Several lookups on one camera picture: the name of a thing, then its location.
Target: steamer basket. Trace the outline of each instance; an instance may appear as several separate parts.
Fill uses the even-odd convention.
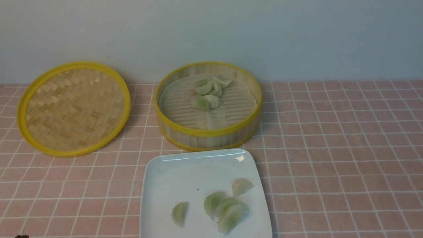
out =
[[[172,121],[168,116],[165,116],[167,114],[164,113],[164,110],[161,110],[160,100],[162,96],[166,94],[166,88],[179,79],[203,74],[218,74],[232,78],[233,82],[231,85],[243,85],[244,88],[246,87],[246,90],[249,91],[250,97],[252,96],[254,99],[254,105],[249,105],[250,108],[253,107],[251,113],[248,113],[245,115],[245,118],[233,123],[233,125],[224,128],[217,128],[215,130],[184,126],[181,125],[181,123]],[[229,85],[228,88],[223,89],[224,93],[222,97],[225,96],[225,90],[229,90],[231,85]],[[185,90],[189,89],[192,89],[192,84],[187,84],[187,88],[185,88]],[[261,89],[254,77],[241,68],[219,62],[195,63],[173,71],[161,81],[154,96],[154,107],[157,112],[160,132],[170,143],[186,151],[228,149],[239,147],[244,144],[253,136],[258,128],[260,122],[261,104]],[[219,115],[215,112],[214,117],[216,116],[225,117],[225,115]]]

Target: dumpling skin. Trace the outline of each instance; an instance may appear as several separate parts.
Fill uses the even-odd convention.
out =
[[[221,219],[223,214],[228,210],[228,208],[230,208],[233,205],[241,205],[244,207],[245,211],[248,211],[248,207],[247,205],[245,205],[245,203],[239,201],[238,199],[228,197],[228,198],[225,198],[222,202],[220,202],[217,205],[216,210],[214,212],[214,216],[217,219]]]
[[[194,91],[199,95],[207,95],[213,89],[213,81],[209,81],[206,85],[197,87]]]
[[[232,184],[232,196],[237,198],[240,195],[243,195],[244,193],[246,193],[248,190],[254,188],[254,185],[245,178],[240,178],[237,179],[233,184]]]
[[[183,228],[185,226],[185,216],[187,215],[189,204],[189,202],[180,202],[172,209],[170,216],[172,221],[179,227]]]
[[[222,88],[226,88],[226,87],[228,87],[228,86],[229,86],[229,84],[232,82],[232,80],[231,80],[231,79],[229,79],[229,78],[225,78],[225,77],[220,76],[220,75],[213,76],[213,78],[212,78],[212,79],[213,79],[214,81],[218,82]]]
[[[225,198],[225,192],[214,192],[206,197],[206,200],[204,201],[204,211],[211,220],[214,219],[214,211],[216,210],[216,207]]]
[[[210,104],[206,98],[195,95],[191,97],[191,107],[196,110],[210,111]]]
[[[204,95],[203,97],[209,102],[210,108],[218,108],[222,105],[222,100],[217,96]]]
[[[230,233],[248,214],[245,207],[241,204],[230,206],[223,216],[219,219],[217,228],[219,233]]]

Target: white plate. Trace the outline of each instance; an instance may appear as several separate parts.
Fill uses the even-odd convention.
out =
[[[215,191],[231,196],[232,183],[238,178],[247,178],[255,186],[239,197],[249,206],[250,215],[223,235],[204,212],[204,200]],[[257,167],[251,154],[243,149],[155,157],[147,165],[141,197],[141,238],[272,238]],[[184,228],[176,226],[170,217],[180,202],[190,203]]]

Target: pink checkered surface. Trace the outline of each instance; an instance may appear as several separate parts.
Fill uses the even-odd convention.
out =
[[[154,84],[97,152],[52,158],[16,127],[27,85],[0,85],[0,237],[138,238],[148,161],[165,140]],[[261,126],[241,148],[262,179],[274,238],[423,237],[423,80],[261,83]]]

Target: white wall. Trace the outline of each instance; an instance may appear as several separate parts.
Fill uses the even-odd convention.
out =
[[[423,0],[0,0],[0,83],[76,60],[158,82],[197,61],[259,80],[423,77]]]

